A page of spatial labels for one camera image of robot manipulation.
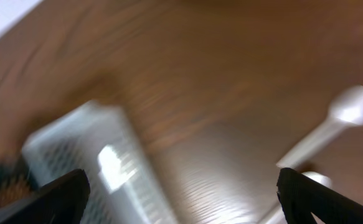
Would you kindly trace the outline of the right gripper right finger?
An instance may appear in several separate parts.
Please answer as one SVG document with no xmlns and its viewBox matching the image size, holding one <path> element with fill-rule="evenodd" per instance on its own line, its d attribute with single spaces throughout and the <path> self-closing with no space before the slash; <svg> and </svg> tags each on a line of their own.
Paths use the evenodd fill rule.
<svg viewBox="0 0 363 224">
<path fill-rule="evenodd" d="M 363 223 L 363 205 L 291 169 L 282 168 L 278 200 L 288 223 Z"/>
</svg>

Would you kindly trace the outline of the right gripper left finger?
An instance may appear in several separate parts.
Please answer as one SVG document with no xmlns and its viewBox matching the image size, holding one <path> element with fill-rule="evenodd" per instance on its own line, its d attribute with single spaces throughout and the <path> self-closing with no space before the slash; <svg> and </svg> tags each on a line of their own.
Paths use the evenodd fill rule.
<svg viewBox="0 0 363 224">
<path fill-rule="evenodd" d="M 0 224 L 79 224 L 89 195 L 85 171 L 75 169 L 32 195 L 0 208 Z"/>
</svg>

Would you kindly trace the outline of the clear white plastic basket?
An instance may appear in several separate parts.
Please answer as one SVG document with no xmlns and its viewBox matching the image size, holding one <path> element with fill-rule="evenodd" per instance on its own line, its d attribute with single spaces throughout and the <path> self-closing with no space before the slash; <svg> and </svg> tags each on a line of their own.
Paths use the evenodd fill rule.
<svg viewBox="0 0 363 224">
<path fill-rule="evenodd" d="M 85 171 L 82 223 L 177 223 L 123 109 L 89 101 L 32 133 L 22 156 L 40 186 Z"/>
</svg>

